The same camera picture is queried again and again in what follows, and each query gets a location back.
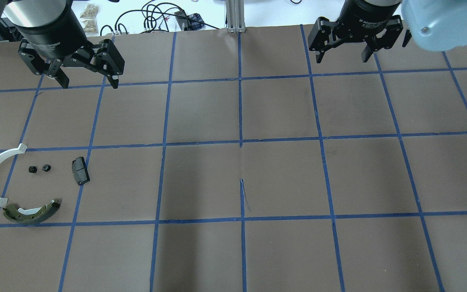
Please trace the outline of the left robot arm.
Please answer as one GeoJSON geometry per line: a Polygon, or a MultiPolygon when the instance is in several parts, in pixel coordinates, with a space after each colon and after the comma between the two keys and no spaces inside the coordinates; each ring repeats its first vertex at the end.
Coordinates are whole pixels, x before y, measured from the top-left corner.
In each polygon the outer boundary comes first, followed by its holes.
{"type": "Polygon", "coordinates": [[[124,58],[111,39],[98,44],[87,39],[71,0],[0,0],[2,14],[22,35],[18,54],[33,74],[67,88],[70,79],[62,68],[84,68],[118,88],[124,58]]]}

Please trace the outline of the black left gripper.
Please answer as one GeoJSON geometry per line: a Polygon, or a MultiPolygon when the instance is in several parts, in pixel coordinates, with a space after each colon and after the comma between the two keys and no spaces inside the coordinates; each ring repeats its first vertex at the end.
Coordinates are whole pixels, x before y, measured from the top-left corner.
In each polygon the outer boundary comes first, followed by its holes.
{"type": "Polygon", "coordinates": [[[33,74],[45,74],[68,89],[61,67],[86,68],[108,77],[118,89],[125,61],[111,40],[93,44],[72,10],[71,0],[11,0],[8,18],[23,39],[18,55],[33,74]]]}

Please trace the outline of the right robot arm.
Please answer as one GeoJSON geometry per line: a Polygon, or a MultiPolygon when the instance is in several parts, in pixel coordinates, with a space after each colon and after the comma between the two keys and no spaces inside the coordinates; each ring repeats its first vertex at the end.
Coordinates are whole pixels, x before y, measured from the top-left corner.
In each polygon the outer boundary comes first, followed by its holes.
{"type": "Polygon", "coordinates": [[[325,53],[349,43],[365,43],[363,62],[391,49],[405,34],[424,50],[443,52],[467,45],[467,0],[346,0],[336,21],[319,17],[307,44],[317,63],[325,53]]]}

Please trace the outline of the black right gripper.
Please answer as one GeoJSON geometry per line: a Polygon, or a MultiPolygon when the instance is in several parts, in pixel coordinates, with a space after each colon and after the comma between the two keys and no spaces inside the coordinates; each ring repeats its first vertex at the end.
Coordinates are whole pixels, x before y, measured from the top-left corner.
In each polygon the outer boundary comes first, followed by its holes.
{"type": "Polygon", "coordinates": [[[403,22],[396,10],[400,0],[345,0],[336,20],[320,16],[313,24],[307,44],[316,52],[320,64],[326,51],[342,44],[366,43],[362,62],[373,52],[391,49],[403,31],[403,22]]]}

